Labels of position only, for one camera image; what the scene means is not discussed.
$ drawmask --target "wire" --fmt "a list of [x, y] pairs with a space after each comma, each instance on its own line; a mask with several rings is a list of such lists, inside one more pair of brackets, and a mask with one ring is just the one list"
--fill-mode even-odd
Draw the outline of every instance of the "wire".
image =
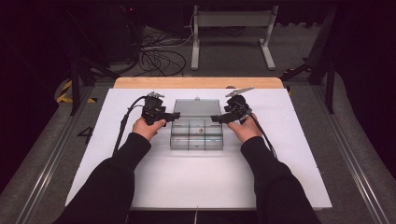
[[[154, 32], [151, 34], [146, 34], [144, 37], [143, 48], [162, 48], [162, 47], [174, 47], [178, 45], [178, 42], [184, 41], [183, 38], [180, 39], [169, 39], [174, 38], [174, 35], [165, 32]], [[170, 45], [161, 45], [163, 42], [175, 41]]]
[[[147, 38], [153, 39], [153, 41], [150, 43], [150, 47], [145, 47], [145, 49], [154, 49], [154, 48], [158, 49], [158, 48], [180, 47], [180, 46], [185, 45], [187, 42], [190, 41], [190, 39], [191, 39], [191, 38], [193, 37], [193, 35], [194, 35], [194, 32], [193, 32], [193, 30], [192, 30], [192, 19], [193, 19], [193, 17], [194, 17], [194, 14], [192, 13], [191, 18], [190, 18], [190, 31], [191, 31], [191, 33], [190, 33], [189, 37], [187, 37], [186, 39], [182, 39], [182, 38], [180, 38], [180, 39], [167, 39], [167, 38], [173, 37], [172, 35], [168, 34], [167, 37], [165, 37], [165, 38], [163, 38], [163, 39], [160, 39], [160, 37], [162, 36], [163, 32], [151, 33], [150, 35], [146, 35], [146, 37], [147, 37]], [[159, 34], [159, 36], [157, 37], [157, 39], [154, 39], [154, 38], [152, 37], [152, 35], [154, 35], [154, 34]], [[156, 45], [156, 44], [161, 44], [161, 43], [169, 42], [169, 41], [175, 41], [175, 42], [172, 43], [172, 44], [169, 44], [169, 45], [154, 46], [154, 45]]]
[[123, 117], [123, 119], [122, 119], [122, 121], [121, 121], [120, 133], [119, 133], [119, 136], [117, 137], [116, 145], [114, 146], [113, 156], [114, 156], [114, 154], [116, 154], [116, 152], [119, 150], [120, 141], [121, 141], [123, 132], [125, 131], [125, 126], [126, 126], [126, 123], [127, 123], [127, 121], [128, 121], [129, 114], [131, 114], [132, 110], [133, 110], [135, 107], [141, 106], [141, 105], [135, 105], [135, 104], [137, 104], [137, 102], [139, 102], [141, 99], [146, 99], [146, 96], [141, 96], [141, 97], [137, 98], [137, 100], [135, 100], [135, 101], [132, 103], [131, 107], [128, 108], [127, 113], [124, 115], [124, 117]]
[[274, 147], [272, 146], [270, 140], [268, 140], [267, 135], [265, 134], [264, 130], [262, 129], [262, 126], [261, 126], [260, 123], [256, 120], [256, 118], [254, 118], [254, 116], [253, 116], [252, 114], [250, 114], [250, 117], [253, 118], [253, 121], [254, 121], [254, 123], [256, 124], [257, 128], [259, 128], [260, 132], [261, 132], [262, 135], [264, 136], [264, 139], [265, 139], [265, 141], [267, 142], [270, 151], [274, 154], [274, 157], [277, 159], [275, 149], [274, 149]]
[[[166, 55], [176, 54], [178, 57], [182, 59], [183, 64], [180, 65], [178, 63], [175, 63], [165, 54]], [[178, 67], [178, 69], [176, 70], [176, 72], [165, 74], [164, 70], [169, 68], [171, 64]], [[134, 77], [141, 76], [146, 73], [149, 73], [150, 76], [153, 76], [154, 71], [159, 71], [159, 76], [163, 76], [163, 77], [170, 77], [170, 76], [178, 75], [180, 73], [183, 76], [184, 75], [183, 70], [186, 67], [186, 64], [187, 64], [186, 59], [181, 54], [175, 51], [161, 50], [161, 49], [149, 49], [149, 50], [141, 49], [139, 67], [144, 72], [135, 74]]]

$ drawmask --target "black sleeve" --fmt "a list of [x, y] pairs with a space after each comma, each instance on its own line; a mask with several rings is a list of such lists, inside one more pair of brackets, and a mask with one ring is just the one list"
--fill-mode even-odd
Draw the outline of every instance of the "black sleeve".
[[134, 168], [150, 148], [146, 138], [130, 133], [119, 151], [92, 171], [54, 223], [125, 223], [134, 198]]
[[259, 223], [320, 223], [300, 182], [273, 156], [262, 137], [247, 140], [241, 152], [254, 175]]

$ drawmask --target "transparent container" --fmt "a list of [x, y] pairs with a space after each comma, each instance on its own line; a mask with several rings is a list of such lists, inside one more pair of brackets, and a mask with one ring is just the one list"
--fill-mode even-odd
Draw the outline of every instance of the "transparent container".
[[173, 150], [223, 150], [223, 132], [210, 116], [220, 115], [219, 100], [176, 100], [180, 119], [172, 123]]

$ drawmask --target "white board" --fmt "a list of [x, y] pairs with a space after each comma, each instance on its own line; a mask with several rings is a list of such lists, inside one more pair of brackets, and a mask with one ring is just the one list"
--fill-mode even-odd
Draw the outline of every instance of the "white board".
[[[176, 99], [219, 99], [221, 113], [231, 90], [224, 89], [112, 89], [109, 90], [91, 141], [76, 174], [66, 204], [76, 195], [92, 170], [111, 157], [120, 121], [140, 96], [155, 91], [164, 95], [166, 112]], [[332, 207], [318, 167], [306, 142], [286, 90], [255, 89], [243, 93], [258, 117], [280, 161], [286, 163], [303, 185], [314, 209]], [[129, 117], [121, 146], [141, 108]], [[223, 124], [222, 151], [174, 151], [169, 140], [171, 123], [151, 140], [152, 148], [135, 169], [133, 209], [254, 209], [253, 175], [240, 152], [240, 142]]]

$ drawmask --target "black cable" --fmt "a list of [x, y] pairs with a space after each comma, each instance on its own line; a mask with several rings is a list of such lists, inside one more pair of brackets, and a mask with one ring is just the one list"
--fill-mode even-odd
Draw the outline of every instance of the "black cable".
[[134, 101], [134, 103], [131, 105], [131, 107], [128, 108], [127, 113], [124, 115], [124, 117], [123, 117], [123, 119], [122, 119], [122, 121], [121, 121], [120, 133], [119, 133], [119, 136], [117, 137], [116, 145], [114, 146], [113, 156], [114, 156], [114, 154], [117, 152], [117, 150], [119, 150], [120, 141], [121, 141], [123, 132], [125, 131], [125, 126], [126, 126], [126, 123], [127, 123], [127, 121], [128, 121], [129, 114], [131, 114], [132, 110], [133, 110], [135, 107], [139, 106], [139, 105], [135, 105], [135, 104], [136, 104], [137, 102], [139, 102], [141, 99], [146, 99], [146, 96], [141, 96], [141, 97], [137, 98], [137, 100]]
[[254, 118], [254, 116], [252, 114], [250, 114], [250, 117], [253, 118], [254, 123], [256, 124], [257, 128], [259, 128], [260, 132], [262, 133], [262, 135], [264, 136], [265, 141], [268, 144], [268, 147], [270, 149], [270, 151], [274, 154], [274, 157], [277, 159], [276, 156], [276, 152], [274, 150], [274, 147], [272, 146], [270, 140], [268, 140], [267, 135], [265, 134], [264, 130], [262, 129], [262, 126], [260, 125], [260, 123], [256, 120], [256, 118]]
[[[162, 42], [165, 42], [166, 39], [168, 38], [175, 38], [178, 37], [179, 39], [176, 39], [175, 42], [171, 43], [171, 44], [162, 44]], [[172, 35], [169, 33], [165, 33], [165, 32], [156, 32], [156, 33], [151, 33], [150, 35], [146, 35], [145, 36], [146, 39], [150, 39], [150, 42], [145, 43], [142, 47], [143, 48], [147, 48], [147, 47], [173, 47], [173, 46], [177, 46], [179, 44], [184, 43], [185, 41], [183, 40], [182, 37], [178, 36], [178, 35]]]
[[[159, 71], [161, 76], [164, 77], [169, 77], [169, 76], [174, 76], [178, 75], [181, 73], [181, 75], [184, 75], [183, 70], [186, 67], [187, 61], [186, 59], [179, 53], [172, 51], [172, 50], [163, 50], [163, 49], [141, 49], [141, 58], [139, 61], [139, 67], [144, 71], [143, 73], [136, 74], [134, 77], [146, 74], [150, 72], [150, 75], [152, 76], [152, 72], [154, 71]], [[164, 54], [176, 54], [183, 60], [183, 64], [180, 65], [178, 63], [173, 62], [169, 57], [165, 56]], [[170, 66], [170, 64], [176, 65], [179, 69], [171, 74], [165, 74], [164, 70]]]

